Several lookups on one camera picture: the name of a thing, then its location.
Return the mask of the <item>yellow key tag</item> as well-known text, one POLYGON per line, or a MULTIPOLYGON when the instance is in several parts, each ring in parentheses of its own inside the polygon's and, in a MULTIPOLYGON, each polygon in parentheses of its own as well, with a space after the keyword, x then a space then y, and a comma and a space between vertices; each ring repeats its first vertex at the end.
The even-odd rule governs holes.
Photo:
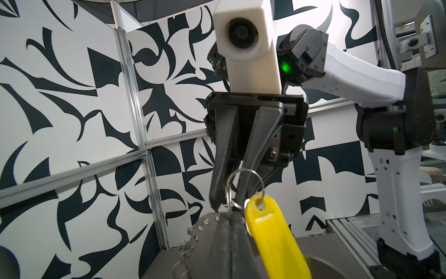
POLYGON ((271 279, 310 279, 310 268, 280 207, 268 195, 252 196, 245 221, 271 279))

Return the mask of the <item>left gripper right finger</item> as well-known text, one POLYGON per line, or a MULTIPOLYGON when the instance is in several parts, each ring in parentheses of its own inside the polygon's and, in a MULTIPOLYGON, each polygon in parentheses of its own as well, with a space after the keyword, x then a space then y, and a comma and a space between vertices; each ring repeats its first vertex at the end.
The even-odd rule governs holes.
POLYGON ((231 216, 231 278, 264 278, 239 212, 233 212, 231 216))

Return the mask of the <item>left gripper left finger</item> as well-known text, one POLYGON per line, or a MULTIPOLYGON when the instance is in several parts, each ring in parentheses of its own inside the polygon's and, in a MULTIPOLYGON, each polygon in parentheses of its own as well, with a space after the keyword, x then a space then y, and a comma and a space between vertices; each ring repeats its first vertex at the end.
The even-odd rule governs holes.
POLYGON ((235 233, 234 213, 223 213, 217 222, 216 232, 211 242, 209 259, 205 266, 206 279, 234 279, 233 247, 235 233))

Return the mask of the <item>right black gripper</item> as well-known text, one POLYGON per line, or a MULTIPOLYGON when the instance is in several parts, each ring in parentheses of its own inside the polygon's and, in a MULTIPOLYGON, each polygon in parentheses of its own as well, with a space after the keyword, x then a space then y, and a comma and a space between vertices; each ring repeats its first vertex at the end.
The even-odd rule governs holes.
POLYGON ((234 209, 264 188, 274 167, 286 167, 303 142, 308 103, 301 95, 211 93, 207 135, 216 145, 209 201, 218 211, 225 183, 242 161, 234 209))

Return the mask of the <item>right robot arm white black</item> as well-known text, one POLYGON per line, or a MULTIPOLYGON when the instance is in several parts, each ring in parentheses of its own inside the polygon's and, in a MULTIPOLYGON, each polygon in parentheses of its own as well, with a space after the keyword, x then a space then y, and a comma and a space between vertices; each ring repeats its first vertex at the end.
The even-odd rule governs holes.
POLYGON ((418 167, 421 147, 434 134, 427 73, 370 65, 338 49, 311 26, 295 27, 278 45, 267 30, 238 17, 216 30, 209 53, 228 93, 207 97, 207 134, 216 145, 210 205, 225 201, 225 183, 243 166, 236 203, 259 188, 302 146, 308 105, 286 96, 283 85, 315 88, 355 103, 357 134, 375 168, 383 267, 402 279, 444 278, 424 223, 418 167))

